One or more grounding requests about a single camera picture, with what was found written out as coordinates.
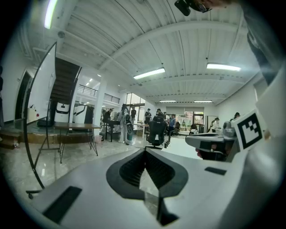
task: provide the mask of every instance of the polished stone floor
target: polished stone floor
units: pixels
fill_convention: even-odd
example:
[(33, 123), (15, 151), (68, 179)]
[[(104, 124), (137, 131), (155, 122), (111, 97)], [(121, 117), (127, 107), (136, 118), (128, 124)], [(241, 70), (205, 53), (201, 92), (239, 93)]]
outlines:
[[(141, 136), (134, 135), (130, 145), (119, 143), (118, 138), (119, 135), (114, 135), (113, 142), (104, 140), (100, 144), (97, 144), (98, 156), (96, 156), (95, 152), (89, 148), (88, 143), (66, 144), (62, 164), (59, 162), (59, 153), (57, 150), (42, 151), (36, 169), (42, 183), (44, 186), (48, 186), (61, 176), (87, 161), (100, 160), (101, 158), (116, 153), (135, 148), (144, 148), (148, 145), (148, 142), (145, 139), (142, 139)], [(38, 149), (41, 145), (29, 144), (29, 147), (33, 161), (35, 161)], [(41, 187), (31, 169), (25, 144), (20, 143), (20, 148), (14, 150), (1, 148), (0, 166), (15, 196), (22, 201), (31, 202), (25, 191), (40, 190)], [(142, 174), (140, 189), (146, 192), (146, 199), (150, 200), (145, 202), (146, 206), (153, 215), (156, 215), (156, 197), (158, 196), (158, 189), (154, 185), (147, 171), (144, 171)]]

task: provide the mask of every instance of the white shirt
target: white shirt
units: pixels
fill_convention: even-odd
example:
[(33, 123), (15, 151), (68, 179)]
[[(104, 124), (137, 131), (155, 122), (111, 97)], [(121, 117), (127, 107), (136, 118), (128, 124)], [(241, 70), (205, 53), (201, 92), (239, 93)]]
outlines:
[(212, 129), (218, 129), (219, 128), (219, 122), (217, 120), (214, 121)]

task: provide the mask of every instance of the whiteboard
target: whiteboard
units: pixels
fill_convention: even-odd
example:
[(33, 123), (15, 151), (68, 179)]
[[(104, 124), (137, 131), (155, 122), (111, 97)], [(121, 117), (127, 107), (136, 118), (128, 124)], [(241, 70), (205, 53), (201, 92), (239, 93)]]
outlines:
[(47, 116), (50, 94), (53, 89), (55, 75), (55, 52), (57, 42), (46, 53), (38, 67), (30, 88), (28, 108), (35, 111), (36, 116), (28, 117), (27, 122), (36, 121)]

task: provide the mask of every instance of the office chair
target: office chair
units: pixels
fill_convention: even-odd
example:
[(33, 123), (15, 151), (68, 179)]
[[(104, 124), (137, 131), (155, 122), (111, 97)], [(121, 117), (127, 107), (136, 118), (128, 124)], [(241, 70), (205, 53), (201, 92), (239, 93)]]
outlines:
[(164, 142), (164, 133), (166, 130), (167, 124), (164, 122), (163, 117), (154, 117), (153, 120), (149, 123), (149, 130), (150, 134), (148, 137), (148, 142), (153, 145), (151, 146), (146, 146), (149, 148), (156, 148), (156, 149), (161, 149), (159, 147), (156, 147), (158, 145), (163, 144)]

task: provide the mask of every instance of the black slot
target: black slot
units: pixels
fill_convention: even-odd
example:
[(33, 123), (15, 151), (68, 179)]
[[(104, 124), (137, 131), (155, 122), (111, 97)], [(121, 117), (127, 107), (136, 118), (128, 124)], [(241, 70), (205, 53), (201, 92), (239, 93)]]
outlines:
[(55, 223), (59, 223), (69, 208), (75, 202), (82, 189), (69, 186), (53, 203), (44, 211), (43, 215)]
[(208, 172), (211, 172), (211, 173), (214, 173), (214, 174), (219, 174), (219, 175), (222, 175), (222, 176), (224, 176), (225, 173), (227, 172), (226, 170), (221, 170), (221, 169), (217, 169), (217, 168), (213, 168), (213, 167), (206, 167), (205, 171), (208, 171)]

